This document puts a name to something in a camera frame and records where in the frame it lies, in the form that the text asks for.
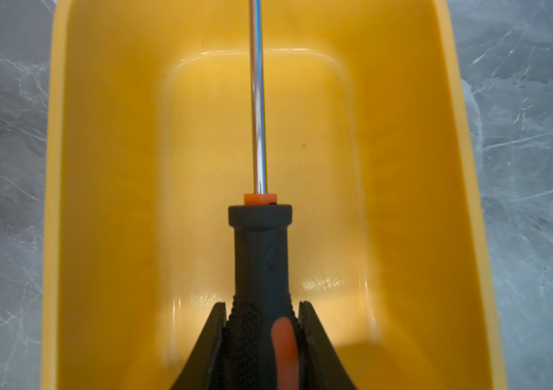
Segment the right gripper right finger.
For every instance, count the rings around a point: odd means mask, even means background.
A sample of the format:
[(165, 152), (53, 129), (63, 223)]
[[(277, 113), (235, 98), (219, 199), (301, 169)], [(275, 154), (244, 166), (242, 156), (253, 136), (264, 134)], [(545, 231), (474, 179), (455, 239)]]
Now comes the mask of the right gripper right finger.
[(341, 363), (310, 302), (299, 305), (304, 371), (302, 389), (352, 389), (355, 385)]

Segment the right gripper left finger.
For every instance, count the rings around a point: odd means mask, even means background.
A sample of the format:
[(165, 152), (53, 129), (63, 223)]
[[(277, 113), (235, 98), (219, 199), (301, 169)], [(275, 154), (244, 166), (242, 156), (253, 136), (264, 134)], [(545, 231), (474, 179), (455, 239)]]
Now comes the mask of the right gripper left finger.
[(222, 348), (226, 324), (224, 302), (216, 303), (172, 390), (223, 389)]

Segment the black orange handled screwdriver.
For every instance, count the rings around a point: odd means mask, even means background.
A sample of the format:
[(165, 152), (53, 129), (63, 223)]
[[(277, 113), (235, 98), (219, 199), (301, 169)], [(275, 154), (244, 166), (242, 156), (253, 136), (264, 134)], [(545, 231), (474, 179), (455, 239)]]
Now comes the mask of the black orange handled screwdriver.
[(250, 2), (253, 192), (229, 208), (235, 294), (226, 329), (235, 389), (299, 389), (301, 358), (289, 292), (293, 209), (268, 192), (261, 3)]

